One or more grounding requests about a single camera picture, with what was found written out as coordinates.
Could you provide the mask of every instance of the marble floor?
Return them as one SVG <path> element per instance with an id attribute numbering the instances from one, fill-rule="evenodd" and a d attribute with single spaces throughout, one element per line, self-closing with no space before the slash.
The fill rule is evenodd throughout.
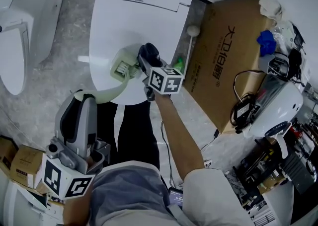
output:
<path id="1" fill-rule="evenodd" d="M 43 150 L 54 135 L 55 114 L 65 98 L 71 91 L 94 88 L 89 66 L 77 61 L 78 55 L 88 55 L 94 1 L 63 0 L 50 56 L 33 70 L 20 95 L 11 95 L 0 82 L 0 133 L 12 137 L 19 145 Z M 186 56 L 190 40 L 186 27 L 200 25 L 204 9 L 204 3 L 192 1 L 174 61 L 179 56 Z M 211 141 L 216 128 L 188 92 L 182 89 L 172 100 L 198 146 L 203 147 Z M 114 123 L 116 136 L 123 113 L 124 107 L 119 106 Z M 161 137 L 161 116 L 155 103 L 151 106 L 151 120 L 160 150 L 161 173 L 167 179 L 167 150 Z M 211 167 L 225 172 L 237 165 L 253 147 L 254 142 L 242 135 L 220 135 L 204 151 L 203 157 L 212 160 Z M 180 183 L 174 164 L 172 172 L 175 182 Z"/>

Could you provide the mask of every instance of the white toilet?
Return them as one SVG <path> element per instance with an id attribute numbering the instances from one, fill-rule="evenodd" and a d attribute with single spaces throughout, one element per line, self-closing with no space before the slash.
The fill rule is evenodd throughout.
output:
<path id="1" fill-rule="evenodd" d="M 110 76 L 117 52 L 125 48 L 137 56 L 141 45 L 150 42 L 160 57 L 171 63 L 192 0 L 95 0 L 90 28 L 89 65 L 97 90 L 116 87 Z M 146 100 L 142 75 L 131 79 L 113 102 L 133 105 Z"/>
<path id="2" fill-rule="evenodd" d="M 23 91 L 32 70 L 49 56 L 62 0 L 0 0 L 0 77 Z"/>

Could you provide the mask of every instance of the white sleeve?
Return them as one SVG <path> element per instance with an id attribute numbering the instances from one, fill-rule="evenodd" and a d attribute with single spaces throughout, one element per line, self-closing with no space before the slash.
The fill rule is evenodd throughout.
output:
<path id="1" fill-rule="evenodd" d="M 223 173 L 197 169 L 184 179 L 183 211 L 198 226 L 253 226 Z"/>

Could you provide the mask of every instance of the t-shirt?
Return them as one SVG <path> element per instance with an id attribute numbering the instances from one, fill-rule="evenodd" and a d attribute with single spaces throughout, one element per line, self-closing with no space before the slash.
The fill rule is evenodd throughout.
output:
<path id="1" fill-rule="evenodd" d="M 167 210 L 168 191 L 151 164 L 129 161 L 96 176 L 90 226 L 179 226 Z M 183 212 L 197 226 L 252 226 L 223 173 L 190 172 L 183 183 Z"/>

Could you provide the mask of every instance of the pant leg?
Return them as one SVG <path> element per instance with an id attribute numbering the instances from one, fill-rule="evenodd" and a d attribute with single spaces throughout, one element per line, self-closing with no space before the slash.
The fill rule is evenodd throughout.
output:
<path id="1" fill-rule="evenodd" d="M 97 137 L 110 144 L 110 164 L 117 161 L 117 147 L 114 135 L 114 118 L 117 104 L 107 102 L 97 105 Z"/>
<path id="2" fill-rule="evenodd" d="M 160 169 L 159 149 L 149 113 L 148 101 L 125 107 L 118 137 L 118 162 L 136 160 Z"/>

